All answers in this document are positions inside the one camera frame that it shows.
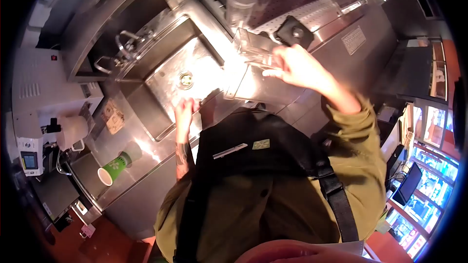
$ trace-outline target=sink drain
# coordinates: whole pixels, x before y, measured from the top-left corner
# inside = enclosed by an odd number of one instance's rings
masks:
[[[193,86],[193,75],[190,71],[182,71],[179,73],[179,87],[183,90],[188,90]]]

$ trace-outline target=white appliance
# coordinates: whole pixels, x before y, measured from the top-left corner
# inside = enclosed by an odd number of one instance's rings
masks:
[[[42,149],[56,140],[54,133],[42,134],[41,126],[51,118],[79,114],[85,102],[91,114],[103,94],[97,83],[69,83],[58,50],[19,48],[13,71],[13,125],[26,176],[44,172]]]

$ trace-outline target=apron strap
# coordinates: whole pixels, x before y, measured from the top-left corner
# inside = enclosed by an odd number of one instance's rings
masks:
[[[336,224],[341,234],[341,242],[359,241],[358,228],[354,221],[348,196],[343,184],[333,171],[330,160],[320,160],[316,163],[315,170],[320,184],[322,195],[331,207],[336,218]]]
[[[194,183],[185,198],[182,218],[177,232],[177,245],[172,260],[174,263],[196,263],[198,239],[205,220],[208,207],[208,197],[212,185],[209,183]]]

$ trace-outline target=green paper cup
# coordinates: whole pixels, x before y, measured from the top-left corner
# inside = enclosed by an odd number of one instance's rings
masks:
[[[107,165],[99,168],[97,170],[97,176],[104,185],[110,186],[129,163],[130,157],[125,152],[122,152]]]

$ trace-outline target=sink faucet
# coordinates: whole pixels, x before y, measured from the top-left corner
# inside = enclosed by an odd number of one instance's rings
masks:
[[[133,43],[127,43],[125,46],[120,41],[120,35],[125,35],[134,39]],[[150,42],[152,38],[156,37],[156,33],[153,30],[148,30],[143,36],[137,36],[132,32],[123,30],[118,35],[115,36],[115,41],[117,47],[122,52],[123,57],[108,57],[108,56],[101,56],[94,62],[94,67],[96,67],[99,71],[102,71],[106,74],[111,74],[112,71],[102,67],[99,62],[102,59],[114,62],[116,67],[125,66],[126,63],[130,62],[133,64],[137,64],[140,56],[138,55],[143,46]]]
[[[128,43],[124,45],[120,42],[120,35],[125,35],[127,37],[130,37],[134,39],[135,41],[133,43]],[[139,50],[139,45],[141,44],[146,44],[149,42],[151,38],[154,38],[156,36],[155,32],[153,30],[148,30],[144,36],[137,36],[132,32],[128,32],[126,30],[121,31],[118,35],[116,35],[116,44],[119,50],[122,52],[124,57],[128,60],[133,62],[134,64],[138,63],[138,60],[140,59],[140,56],[138,56],[138,50]]]

